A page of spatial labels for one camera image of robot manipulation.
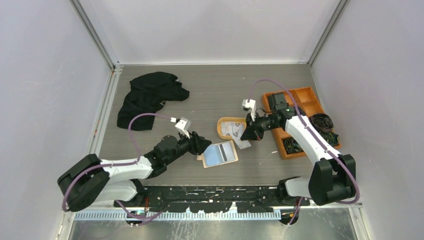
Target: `gray wooden table surface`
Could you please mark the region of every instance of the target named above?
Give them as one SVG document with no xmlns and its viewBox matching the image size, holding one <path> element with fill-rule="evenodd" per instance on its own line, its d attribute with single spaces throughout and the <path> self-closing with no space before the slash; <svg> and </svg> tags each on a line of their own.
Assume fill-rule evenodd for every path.
<svg viewBox="0 0 424 240">
<path fill-rule="evenodd" d="M 196 131 L 212 141 L 220 143 L 217 122 L 222 117 L 245 118 L 243 99 L 249 96 L 252 84 L 263 78 L 280 82 L 285 87 L 300 88 L 313 86 L 310 67 L 306 64 L 274 65 L 162 65 L 124 66 L 120 76 L 103 143 L 100 158 L 107 160 L 137 157 L 128 131 L 117 127 L 116 121 L 124 97 L 130 91 L 129 81 L 143 74 L 163 71 L 178 76 L 183 88 L 190 91 L 185 101 L 169 101 L 158 114 L 185 117 L 192 121 L 190 130 Z M 269 82 L 256 85 L 252 98 L 262 106 L 261 95 L 278 91 Z M 177 137 L 174 124 L 156 117 L 153 130 L 134 132 L 140 148 L 146 153 L 165 135 Z M 180 157 L 162 175 L 143 180 L 146 186 L 154 185 L 277 185 L 281 179 L 309 177 L 311 162 L 306 157 L 282 160 L 271 132 L 266 132 L 262 141 L 251 142 L 252 147 L 237 148 L 239 161 L 204 168 L 201 161 L 187 153 Z"/>
</svg>

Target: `black fabric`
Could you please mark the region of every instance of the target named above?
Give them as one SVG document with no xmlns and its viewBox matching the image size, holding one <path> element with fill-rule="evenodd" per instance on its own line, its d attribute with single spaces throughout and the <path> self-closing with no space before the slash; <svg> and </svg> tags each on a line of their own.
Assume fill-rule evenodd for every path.
<svg viewBox="0 0 424 240">
<path fill-rule="evenodd" d="M 165 101 L 183 101 L 190 95 L 177 76 L 162 71 L 136 77 L 129 84 L 131 91 L 125 96 L 116 121 L 117 126 L 122 129 L 128 129 L 135 116 L 156 113 L 164 107 Z M 151 130 L 154 121 L 154 116 L 142 116 L 134 121 L 131 129 Z"/>
</svg>

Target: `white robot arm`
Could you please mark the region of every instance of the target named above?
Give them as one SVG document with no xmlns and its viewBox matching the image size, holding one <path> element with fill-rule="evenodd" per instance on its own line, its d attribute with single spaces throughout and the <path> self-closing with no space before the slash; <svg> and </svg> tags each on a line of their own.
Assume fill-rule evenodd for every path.
<svg viewBox="0 0 424 240">
<path fill-rule="evenodd" d="M 157 177 L 185 153 L 200 155 L 212 143 L 195 131 L 189 132 L 190 124 L 185 118 L 179 119 L 175 125 L 179 140 L 171 135 L 164 136 L 153 150 L 141 156 L 139 161 L 137 158 L 104 160 L 95 154 L 85 156 L 57 180 L 65 195 L 79 174 L 101 165 L 86 173 L 72 186 L 66 199 L 69 210 L 77 212 L 94 202 L 111 200 L 121 200 L 126 202 L 127 206 L 142 203 L 146 192 L 139 179 Z"/>
<path fill-rule="evenodd" d="M 356 194 L 354 184 L 346 171 L 329 153 L 337 156 L 353 177 L 355 177 L 356 168 L 354 158 L 349 154 L 341 155 L 329 145 L 315 130 L 305 113 L 300 109 L 300 115 L 298 115 L 295 108 L 288 105 L 282 93 L 270 95 L 268 102 L 272 113 L 262 117 L 256 114 L 255 118 L 252 118 L 252 110 L 256 108 L 255 102 L 243 101 L 243 108 L 251 112 L 246 116 L 247 127 L 241 140 L 261 140 L 265 131 L 283 128 L 297 141 L 313 165 L 310 178 L 292 177 L 280 180 L 278 189 L 283 195 L 281 197 L 283 199 L 305 197 L 312 199 L 320 206 L 354 197 Z"/>
</svg>

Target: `metal frame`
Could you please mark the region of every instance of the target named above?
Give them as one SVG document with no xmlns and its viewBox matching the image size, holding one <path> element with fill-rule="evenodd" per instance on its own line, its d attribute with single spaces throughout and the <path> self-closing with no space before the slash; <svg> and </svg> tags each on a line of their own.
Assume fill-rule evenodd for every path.
<svg viewBox="0 0 424 240">
<path fill-rule="evenodd" d="M 333 28 L 337 24 L 338 20 L 340 19 L 340 16 L 342 15 L 343 11 L 345 10 L 345 7 L 350 2 L 350 0 L 340 0 L 337 4 L 337 6 L 334 9 L 334 12 L 331 15 L 331 18 L 325 27 L 324 32 L 322 33 L 321 37 L 318 40 L 318 43 L 315 46 L 315 49 L 312 52 L 312 55 L 310 56 L 309 61 L 307 64 L 312 67 L 315 60 L 317 59 L 318 55 L 321 52 L 321 49 L 323 48 L 324 44 L 326 43 L 329 35 L 331 34 Z"/>
<path fill-rule="evenodd" d="M 112 48 L 109 46 L 109 51 L 105 48 L 105 34 L 103 34 L 102 39 L 99 37 L 98 32 L 96 31 L 96 28 L 94 27 L 91 20 L 93 20 L 93 14 L 91 14 L 91 19 L 88 17 L 85 8 L 81 4 L 80 0 L 69 0 L 69 2 L 72 4 L 73 8 L 75 9 L 75 12 L 78 14 L 79 18 L 81 19 L 82 23 L 84 24 L 85 29 L 87 29 L 88 34 L 93 39 L 95 45 L 97 46 L 98 50 L 100 51 L 101 55 L 103 56 L 104 60 L 109 65 L 110 69 L 114 69 L 116 64 L 119 64 L 118 59 L 116 58 L 115 54 L 112 51 Z"/>
<path fill-rule="evenodd" d="M 97 46 L 97 48 L 99 49 L 99 51 L 101 52 L 101 54 L 103 55 L 105 61 L 107 62 L 107 64 L 110 66 L 111 69 L 113 69 L 113 73 L 111 74 L 107 87 L 106 87 L 106 91 L 103 95 L 102 98 L 102 106 L 100 109 L 100 112 L 98 114 L 98 118 L 97 118 L 97 124 L 93 133 L 93 139 L 90 143 L 90 145 L 87 148 L 87 152 L 88 153 L 96 153 L 99 154 L 101 146 L 102 146 L 102 142 L 103 142 L 103 138 L 105 135 L 105 131 L 106 131 L 106 126 L 109 120 L 109 115 L 110 115 L 110 111 L 112 108 L 112 103 L 114 101 L 114 97 L 115 97 L 115 93 L 117 90 L 117 86 L 118 86 L 118 81 L 120 78 L 120 75 L 122 73 L 122 66 L 119 64 L 119 61 L 117 59 L 117 57 L 115 56 L 115 53 L 113 52 L 113 49 L 111 47 L 111 45 L 107 42 L 107 39 L 105 40 L 106 35 L 104 34 L 104 32 L 102 32 L 102 29 L 99 28 L 99 24 L 97 24 L 97 28 L 94 27 L 93 25 L 93 10 L 92 9 L 87 9 L 84 8 L 83 5 L 81 4 L 80 0 L 69 0 L 72 4 L 72 6 L 74 7 L 75 11 L 77 12 L 78 16 L 80 17 L 81 21 L 83 22 L 85 28 L 87 29 L 89 35 L 92 37 L 95 45 Z M 323 45 L 325 44 L 326 40 L 328 39 L 331 31 L 333 30 L 335 24 L 337 23 L 338 19 L 340 18 L 340 15 L 343 13 L 343 10 L 345 9 L 347 3 L 350 0 L 340 0 L 339 3 L 337 4 L 329 23 L 327 24 L 324 32 L 322 33 L 309 61 L 307 62 L 307 64 L 309 64 L 310 66 L 312 66 L 316 60 L 316 58 L 318 57 Z M 118 213 L 118 214 L 122 214 L 122 210 L 119 209 L 111 209 L 111 205 L 107 205 L 106 207 L 103 206 L 92 206 L 90 208 L 88 208 L 85 211 L 82 212 L 78 212 L 78 213 L 74 213 L 74 212 L 66 212 L 63 213 L 63 219 L 62 219 L 62 223 L 59 227 L 58 230 L 58 234 L 56 239 L 57 240 L 68 240 L 71 232 L 72 232 L 72 227 L 74 224 L 74 221 L 79 221 L 85 218 L 85 216 L 89 216 L 89 217 L 95 217 L 97 220 L 99 220 L 99 218 L 101 218 L 101 216 L 106 216 L 106 215 L 100 215 L 100 214 L 96 214 L 96 213 Z M 302 209 L 322 209 L 322 208 L 349 208 L 349 213 L 350 216 L 352 218 L 352 222 L 353 222 L 353 227 L 356 231 L 357 237 L 358 239 L 366 239 L 369 240 L 370 236 L 368 233 L 368 229 L 367 229 L 367 221 L 366 216 L 364 216 L 363 214 L 363 209 L 362 209 L 362 204 L 361 203 L 357 203 L 357 204 L 353 204 L 353 205 L 343 205 L 343 204 L 338 204 L 338 203 L 332 203 L 332 204 L 328 204 L 328 205 L 324 205 L 324 206 L 317 206 L 313 201 L 311 201 L 311 205 L 310 206 L 303 206 Z M 274 209 L 274 211 L 278 211 L 279 210 L 285 210 L 285 209 L 293 209 L 293 207 L 291 206 L 280 206 L 280 207 L 276 207 Z M 193 213 L 190 212 L 186 212 L 186 213 L 179 213 L 179 215 L 175 215 L 174 213 L 167 213 L 168 215 L 163 215 L 163 217 L 158 217 L 157 221 L 167 221 L 167 220 L 188 220 L 188 221 L 192 221 L 195 217 L 195 219 L 198 220 L 214 220 L 214 218 L 210 218 L 208 217 L 206 214 L 204 214 L 204 216 L 200 216 L 200 215 L 194 215 Z M 261 215 L 239 215 L 237 214 L 237 208 L 235 206 L 232 206 L 229 214 L 222 214 L 220 213 L 220 215 L 218 216 L 218 218 L 220 220 L 250 220 L 250 219 L 254 219 L 254 220 L 258 220 L 258 219 L 268 219 L 269 217 L 272 216 L 261 216 Z"/>
<path fill-rule="evenodd" d="M 153 216 L 153 212 L 148 212 L 147 217 Z M 163 212 L 153 221 L 232 221 L 232 220 L 280 220 L 281 213 L 279 210 L 273 212 L 245 212 L 238 213 L 237 208 L 231 208 L 227 212 L 193 213 L 187 209 L 186 212 Z M 77 212 L 74 221 L 134 221 L 133 218 L 127 217 L 124 210 L 119 209 L 105 209 L 105 210 L 83 210 Z"/>
</svg>

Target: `cable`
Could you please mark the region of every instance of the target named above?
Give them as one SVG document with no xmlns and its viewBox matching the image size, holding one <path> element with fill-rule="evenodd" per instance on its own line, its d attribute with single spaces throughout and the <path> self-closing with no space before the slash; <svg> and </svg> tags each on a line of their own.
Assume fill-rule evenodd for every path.
<svg viewBox="0 0 424 240">
<path fill-rule="evenodd" d="M 146 197 L 146 206 L 144 206 L 144 212 L 147 213 L 147 207 L 149 206 L 149 197 Z"/>
<path fill-rule="evenodd" d="M 329 133 L 334 128 L 333 121 L 325 113 L 316 113 L 309 117 L 309 121 L 319 133 Z"/>
<path fill-rule="evenodd" d="M 351 201 L 338 201 L 337 203 L 339 204 L 354 204 L 356 203 L 359 198 L 360 198 L 360 192 L 359 192 L 359 187 L 358 187 L 358 183 L 355 180 L 354 176 L 352 175 L 352 173 L 349 171 L 349 169 L 343 164 L 343 162 L 339 159 L 339 157 L 337 157 L 333 152 L 331 152 L 325 143 L 323 143 L 319 137 L 317 135 L 315 135 L 314 131 L 308 126 L 308 124 L 306 123 L 306 121 L 304 120 L 303 117 L 301 115 L 301 112 L 299 111 L 299 106 L 296 103 L 295 98 L 293 97 L 292 93 L 285 88 L 284 86 L 282 86 L 281 84 L 279 84 L 276 81 L 270 80 L 270 79 L 260 79 L 258 81 L 256 81 L 252 87 L 250 88 L 250 92 L 249 92 L 249 99 L 247 100 L 247 102 L 249 102 L 249 100 L 252 97 L 252 90 L 255 87 L 255 85 L 259 82 L 270 82 L 270 83 L 274 83 L 275 85 L 279 86 L 280 88 L 282 88 L 287 94 L 288 96 L 291 98 L 291 100 L 293 101 L 294 104 L 294 109 L 296 110 L 297 115 L 299 116 L 300 121 L 302 122 L 303 126 L 310 132 L 310 134 L 312 135 L 312 137 L 316 140 L 316 142 L 322 147 L 322 149 L 324 149 L 325 152 L 327 152 L 332 158 L 334 158 L 334 160 L 340 165 L 340 167 L 346 172 L 346 175 L 349 177 L 349 179 L 352 181 L 353 183 L 353 187 L 355 188 L 356 191 L 356 195 L 355 198 Z"/>
<path fill-rule="evenodd" d="M 264 115 L 273 113 L 272 111 L 265 111 L 265 109 L 263 109 L 262 107 L 256 108 L 256 110 L 254 111 L 254 113 L 255 114 L 258 113 L 258 110 L 259 109 L 262 110 L 262 112 L 263 112 Z"/>
<path fill-rule="evenodd" d="M 156 113 L 150 113 L 150 112 L 147 112 L 147 113 L 142 113 L 142 114 L 139 114 L 139 115 L 137 115 L 137 116 L 135 116 L 130 122 L 129 122 L 129 125 L 128 125 L 128 133 L 129 133 L 129 138 L 131 139 L 131 142 L 132 142 L 132 144 L 134 144 L 134 147 L 135 147 L 135 150 L 137 151 L 137 155 L 138 155 L 138 157 L 137 157 L 137 160 L 135 160 L 135 161 L 133 161 L 133 162 L 126 162 L 126 163 L 115 163 L 115 164 L 111 164 L 111 163 L 108 163 L 108 164 L 99 164 L 99 165 L 95 165 L 95 166 L 92 166 L 92 167 L 89 167 L 89 168 L 87 168 L 86 170 L 84 170 L 84 171 L 82 171 L 80 174 L 78 174 L 78 176 L 76 176 L 76 178 L 70 183 L 70 185 L 69 185 L 69 187 L 67 188 L 67 190 L 66 190 L 66 192 L 65 192 L 65 194 L 63 195 L 63 201 L 62 201 L 62 210 L 64 211 L 64 212 L 69 212 L 69 208 L 66 208 L 66 203 L 67 203 L 67 201 L 68 201 L 68 197 L 69 197 L 69 194 L 71 193 L 71 190 L 72 190 L 72 188 L 75 186 L 75 184 L 78 182 L 78 180 L 80 180 L 80 178 L 82 178 L 85 174 L 87 174 L 87 173 L 89 173 L 90 171 L 93 171 L 93 170 L 95 170 L 95 169 L 99 169 L 99 168 L 106 168 L 106 167 L 112 167 L 112 166 L 114 166 L 114 167 L 122 167 L 122 166 L 130 166 L 130 165 L 134 165 L 134 164 L 136 164 L 136 163 L 138 163 L 139 161 L 140 161 L 140 158 L 142 157 L 142 151 L 140 150 L 140 148 L 139 148 L 139 146 L 137 145 L 137 142 L 136 142 L 136 140 L 134 139 L 134 136 L 133 136 L 133 132 L 131 131 L 131 125 L 133 125 L 133 123 L 134 123 L 134 121 L 135 120 L 137 120 L 138 118 L 140 118 L 140 117 L 144 117 L 144 116 L 157 116 L 157 117 L 161 117 L 161 118 L 164 118 L 164 119 L 167 119 L 167 120 L 171 120 L 171 118 L 170 117 L 168 117 L 168 116 L 164 116 L 164 115 L 160 115 L 160 114 L 156 114 Z M 139 216 L 136 216 L 136 215 L 134 215 L 134 214 L 132 214 L 132 213 L 130 213 L 125 207 L 124 207 L 124 205 L 121 203 L 121 201 L 119 201 L 119 200 L 116 200 L 116 203 L 118 203 L 118 205 L 119 206 L 121 206 L 121 208 L 130 216 L 130 217 L 132 217 L 132 218 L 135 218 L 135 219 L 138 219 L 138 220 L 153 220 L 154 218 L 156 218 L 157 216 L 159 216 L 159 215 L 153 215 L 153 216 L 150 216 L 150 217 L 144 217 L 144 218 L 141 218 L 141 217 L 139 217 Z"/>
<path fill-rule="evenodd" d="M 299 213 L 299 211 L 301 210 L 301 203 L 302 200 L 304 199 L 304 197 L 301 197 L 299 199 L 299 202 L 297 203 L 296 206 L 296 210 L 294 210 L 293 216 L 291 217 L 290 221 L 288 221 L 287 226 L 290 228 L 290 224 L 292 224 L 293 220 L 295 220 L 296 215 Z"/>
<path fill-rule="evenodd" d="M 335 134 L 334 132 L 320 132 L 319 135 L 328 143 L 330 146 L 334 147 L 339 145 L 339 135 Z M 295 154 L 295 153 L 301 153 L 304 150 L 299 145 L 299 143 L 293 138 L 288 137 L 283 139 L 282 144 L 285 148 L 285 152 L 287 154 Z"/>
</svg>

